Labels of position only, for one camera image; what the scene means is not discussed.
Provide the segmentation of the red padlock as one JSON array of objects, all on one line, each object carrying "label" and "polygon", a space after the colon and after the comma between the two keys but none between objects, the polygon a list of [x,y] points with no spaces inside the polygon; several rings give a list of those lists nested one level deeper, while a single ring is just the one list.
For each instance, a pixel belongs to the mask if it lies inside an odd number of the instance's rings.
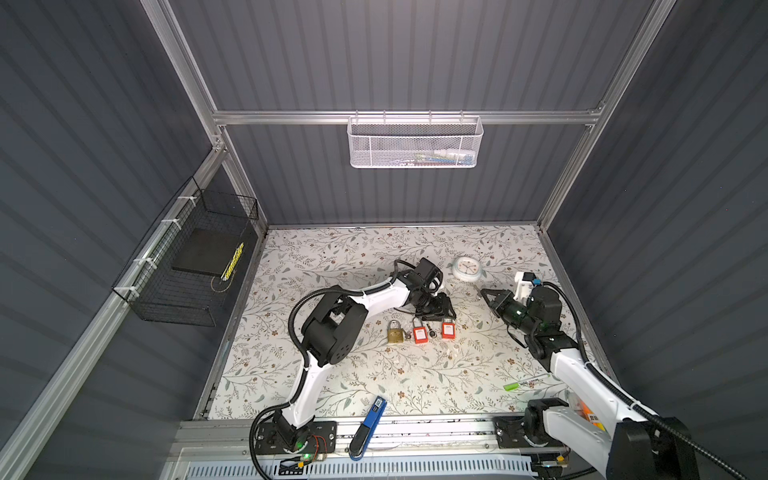
[{"label": "red padlock", "polygon": [[441,323],[441,338],[444,340],[456,338],[456,324],[453,320],[447,319]]},{"label": "red padlock", "polygon": [[419,317],[412,319],[412,336],[417,345],[426,344],[429,341],[428,330]]}]

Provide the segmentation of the brass padlock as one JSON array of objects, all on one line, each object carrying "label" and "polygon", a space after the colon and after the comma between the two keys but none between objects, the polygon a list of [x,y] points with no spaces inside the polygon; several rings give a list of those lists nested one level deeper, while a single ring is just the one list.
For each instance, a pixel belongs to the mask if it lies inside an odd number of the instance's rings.
[{"label": "brass padlock", "polygon": [[405,342],[405,331],[397,320],[389,322],[387,327],[387,343],[400,344]]}]

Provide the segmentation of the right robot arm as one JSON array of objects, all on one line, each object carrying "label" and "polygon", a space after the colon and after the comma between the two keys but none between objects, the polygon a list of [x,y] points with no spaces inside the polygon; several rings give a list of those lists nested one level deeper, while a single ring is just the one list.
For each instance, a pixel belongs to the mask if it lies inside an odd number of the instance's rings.
[{"label": "right robot arm", "polygon": [[678,419],[659,416],[588,358],[581,321],[574,322],[573,336],[562,329],[562,309],[573,303],[561,287],[525,272],[515,290],[479,293],[509,333],[521,332],[518,344],[597,417],[591,421],[559,398],[531,400],[523,421],[529,443],[545,446],[559,441],[606,479],[696,479],[699,457],[735,479],[744,478],[744,473],[694,441]]}]

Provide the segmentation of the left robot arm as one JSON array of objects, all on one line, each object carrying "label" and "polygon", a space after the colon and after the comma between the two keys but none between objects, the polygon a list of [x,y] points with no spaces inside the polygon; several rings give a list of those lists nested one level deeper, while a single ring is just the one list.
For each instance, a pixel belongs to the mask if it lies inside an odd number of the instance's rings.
[{"label": "left robot arm", "polygon": [[422,258],[413,265],[396,259],[393,272],[381,283],[361,290],[334,285],[302,297],[287,320],[289,337],[301,355],[297,377],[284,402],[256,415],[250,440],[269,421],[286,447],[300,450],[310,435],[326,378],[352,351],[366,320],[408,305],[418,320],[453,320],[455,311],[442,284],[443,272],[430,260]]}]

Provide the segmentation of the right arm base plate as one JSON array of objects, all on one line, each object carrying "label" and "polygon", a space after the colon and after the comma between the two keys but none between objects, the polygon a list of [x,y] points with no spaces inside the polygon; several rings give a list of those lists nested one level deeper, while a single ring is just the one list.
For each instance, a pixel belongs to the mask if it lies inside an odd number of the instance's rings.
[{"label": "right arm base plate", "polygon": [[494,435],[499,448],[537,448],[535,430],[523,415],[501,415],[492,418]]}]

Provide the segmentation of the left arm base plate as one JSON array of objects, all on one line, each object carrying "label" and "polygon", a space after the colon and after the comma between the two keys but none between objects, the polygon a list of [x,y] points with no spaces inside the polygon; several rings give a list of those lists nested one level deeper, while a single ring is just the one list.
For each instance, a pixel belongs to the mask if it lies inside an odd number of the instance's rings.
[{"label": "left arm base plate", "polygon": [[336,448],[337,427],[334,421],[311,421],[298,429],[268,421],[257,426],[252,445],[258,455],[329,454]]}]

